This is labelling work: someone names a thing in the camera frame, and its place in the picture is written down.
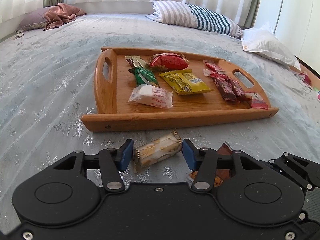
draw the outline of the red snack package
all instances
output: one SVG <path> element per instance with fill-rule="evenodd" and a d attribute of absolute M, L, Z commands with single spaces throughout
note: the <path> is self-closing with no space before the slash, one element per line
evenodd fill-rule
<path fill-rule="evenodd" d="M 267 103 L 258 93 L 244 93 L 245 97 L 251 100 L 251 108 L 269 109 Z"/>
<path fill-rule="evenodd" d="M 299 77 L 303 82 L 307 83 L 308 85 L 311 85 L 311 80 L 310 80 L 310 78 L 308 77 L 308 75 L 307 75 L 306 72 L 298 74 L 298 77 Z"/>
<path fill-rule="evenodd" d="M 214 77 L 213 82 L 216 85 L 217 89 L 219 90 L 224 100 L 236 101 L 236 102 L 238 101 L 236 98 L 236 95 L 233 93 L 233 91 L 231 90 L 231 88 L 229 87 L 225 79 L 220 77 Z"/>
<path fill-rule="evenodd" d="M 187 58 L 181 54 L 162 53 L 153 55 L 150 59 L 151 69 L 158 71 L 173 71 L 185 69 L 189 65 Z"/>
<path fill-rule="evenodd" d="M 228 84 L 239 101 L 247 101 L 244 91 L 237 80 L 229 79 Z"/>
<path fill-rule="evenodd" d="M 219 67 L 217 64 L 215 64 L 215 62 L 213 60 L 203 60 L 203 63 L 210 69 L 212 69 L 215 72 L 221 73 L 221 74 L 225 74 L 226 71 Z"/>
<path fill-rule="evenodd" d="M 210 77 L 212 77 L 212 78 L 220 77 L 220 78 L 223 78 L 225 80 L 229 80 L 230 79 L 227 75 L 221 74 L 221 73 L 218 73 L 218 72 L 213 72 L 212 74 L 210 74 Z"/>

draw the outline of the wooden tray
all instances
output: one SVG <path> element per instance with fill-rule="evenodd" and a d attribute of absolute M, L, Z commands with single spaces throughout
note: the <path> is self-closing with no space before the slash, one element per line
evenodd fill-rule
<path fill-rule="evenodd" d="M 140 55 L 144 60 L 158 53 L 173 52 L 158 49 L 131 49 L 131 48 L 101 48 L 96 70 L 94 73 L 94 96 L 98 114 L 82 116 L 82 122 L 88 130 L 94 132 L 105 131 L 132 131 L 169 129 L 179 127 L 193 127 L 254 120 L 274 116 L 278 108 L 271 107 L 269 99 L 262 87 L 240 67 L 221 58 L 208 57 L 199 54 L 183 53 L 189 60 L 188 68 L 201 78 L 210 88 L 209 93 L 178 96 L 173 92 L 172 108 L 157 108 L 128 102 L 132 90 L 136 87 L 136 80 L 131 68 L 125 60 L 126 55 Z M 233 73 L 239 71 L 252 84 L 247 88 L 240 80 L 244 91 L 259 93 L 269 106 L 269 110 L 252 109 L 247 102 L 234 103 L 225 101 L 217 90 L 212 78 L 205 77 L 202 69 L 203 60 L 214 60 L 216 64 L 228 71 L 228 75 L 238 80 Z M 104 62 L 109 66 L 108 80 L 103 75 Z M 172 88 L 155 73 L 161 88 L 172 91 Z"/>

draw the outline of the bed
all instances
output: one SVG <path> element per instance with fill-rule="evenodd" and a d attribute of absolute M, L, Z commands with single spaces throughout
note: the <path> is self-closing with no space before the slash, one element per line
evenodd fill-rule
<path fill-rule="evenodd" d="M 258 160 L 283 152 L 320 162 L 320 112 L 316 93 L 290 70 L 242 51 L 227 35 L 162 25 L 132 14 L 91 14 L 53 30 L 32 30 L 0 43 L 0 230 L 20 222 L 12 206 L 21 182 L 75 149 L 97 154 L 127 139 L 140 146 L 169 130 L 89 132 L 82 114 L 96 112 L 93 73 L 102 46 L 161 48 L 221 57 L 241 66 L 263 87 L 276 116 L 249 122 L 178 129 L 197 147 L 227 141 Z M 181 153 L 121 177 L 130 182 L 183 182 L 190 172 Z M 101 184 L 100 171 L 88 178 Z"/>

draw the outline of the purple pillow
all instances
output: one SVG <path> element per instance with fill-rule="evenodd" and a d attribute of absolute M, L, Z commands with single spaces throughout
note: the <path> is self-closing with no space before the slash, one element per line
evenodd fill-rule
<path fill-rule="evenodd" d="M 31 13 L 29 13 L 19 24 L 18 30 L 29 31 L 34 29 L 44 28 L 46 24 L 46 19 L 44 14 L 51 7 L 39 8 Z"/>

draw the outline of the tray handle hole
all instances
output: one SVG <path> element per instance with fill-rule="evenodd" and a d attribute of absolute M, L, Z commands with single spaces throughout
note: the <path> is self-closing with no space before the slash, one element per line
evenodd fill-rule
<path fill-rule="evenodd" d="M 253 88 L 253 84 L 241 72 L 236 71 L 233 75 L 238 78 L 247 88 Z"/>
<path fill-rule="evenodd" d="M 108 66 L 108 64 L 106 62 L 103 64 L 102 74 L 103 74 L 104 78 L 106 80 L 108 80 L 109 66 Z"/>

